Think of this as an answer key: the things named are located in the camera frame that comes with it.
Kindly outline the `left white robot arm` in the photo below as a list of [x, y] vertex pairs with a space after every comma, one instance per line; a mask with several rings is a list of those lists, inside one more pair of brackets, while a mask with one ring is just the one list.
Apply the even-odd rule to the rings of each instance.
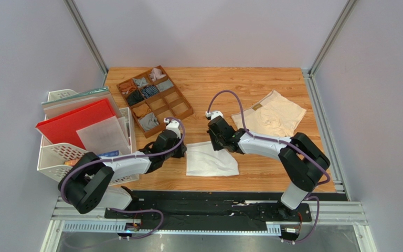
[[60, 195], [80, 214], [87, 214], [107, 197], [109, 184], [113, 180], [152, 173], [161, 168], [168, 159], [184, 157], [184, 136], [184, 133], [166, 129], [154, 142], [135, 153], [110, 159], [103, 159], [93, 152], [88, 152], [59, 182]]

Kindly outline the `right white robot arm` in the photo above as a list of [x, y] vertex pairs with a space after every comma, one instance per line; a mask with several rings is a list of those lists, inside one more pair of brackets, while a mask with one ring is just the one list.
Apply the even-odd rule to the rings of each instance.
[[322, 183], [321, 178], [330, 180], [327, 169], [328, 157], [304, 133], [292, 137], [274, 137], [235, 130], [222, 116], [208, 116], [208, 130], [215, 151], [255, 154], [278, 160], [282, 163], [290, 184], [281, 196], [281, 203], [295, 210], [301, 202]]

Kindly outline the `white underwear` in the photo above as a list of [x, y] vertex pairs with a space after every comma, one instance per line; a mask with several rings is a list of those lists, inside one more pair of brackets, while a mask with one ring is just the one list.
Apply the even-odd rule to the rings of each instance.
[[225, 149], [215, 151], [211, 142], [187, 145], [186, 175], [199, 177], [227, 177], [239, 175], [236, 159]]

